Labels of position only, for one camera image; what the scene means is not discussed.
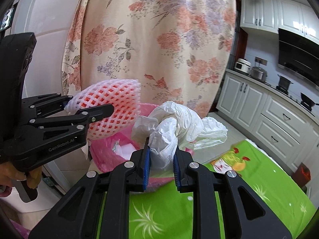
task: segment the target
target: black pot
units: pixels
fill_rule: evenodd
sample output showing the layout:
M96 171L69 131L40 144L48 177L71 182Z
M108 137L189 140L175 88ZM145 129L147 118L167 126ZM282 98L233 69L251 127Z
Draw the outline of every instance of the black pot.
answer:
M310 99L309 97L307 97L306 95L304 95L303 93L301 94L301 100L302 102L304 102L305 104L307 104L309 107L313 107L315 105L319 105L319 103L315 103L312 99Z
M278 86L283 88L284 90L288 91L289 85L292 83L289 79L287 79L286 77L283 77L281 75L279 76L279 83Z

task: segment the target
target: cabinet handle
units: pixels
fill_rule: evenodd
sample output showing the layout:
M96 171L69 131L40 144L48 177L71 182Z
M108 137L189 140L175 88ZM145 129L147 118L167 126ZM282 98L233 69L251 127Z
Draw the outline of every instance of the cabinet handle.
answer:
M272 136L272 139L274 139L276 142L278 142L278 140L277 140L277 139L275 139L273 136Z
M282 115L284 115L286 118L288 118L289 120L291 120L291 118L289 118L285 113L283 113Z

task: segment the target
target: kitchen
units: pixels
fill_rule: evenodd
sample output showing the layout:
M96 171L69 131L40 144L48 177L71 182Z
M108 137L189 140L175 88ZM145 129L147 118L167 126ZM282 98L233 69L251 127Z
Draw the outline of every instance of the kitchen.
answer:
M228 65L212 116L288 174L305 164L306 193L318 207L319 20L307 0L241 0L239 26L247 33L246 51Z

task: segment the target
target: cartoon character print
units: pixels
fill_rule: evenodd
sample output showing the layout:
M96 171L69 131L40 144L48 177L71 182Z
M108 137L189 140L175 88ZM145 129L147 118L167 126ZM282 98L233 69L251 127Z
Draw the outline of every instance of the cartoon character print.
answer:
M246 161L250 161L250 159L246 156L240 159L235 154L238 154L238 148L233 148L228 152L224 153L220 158L215 159L210 162L213 166L215 172L225 174L227 171L235 171L240 172L245 169Z

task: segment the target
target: range hood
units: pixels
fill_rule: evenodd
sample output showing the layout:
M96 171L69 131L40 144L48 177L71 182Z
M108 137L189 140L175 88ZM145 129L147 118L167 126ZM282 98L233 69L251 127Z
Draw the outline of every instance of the range hood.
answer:
M319 86L319 45L280 28L278 66L314 86Z

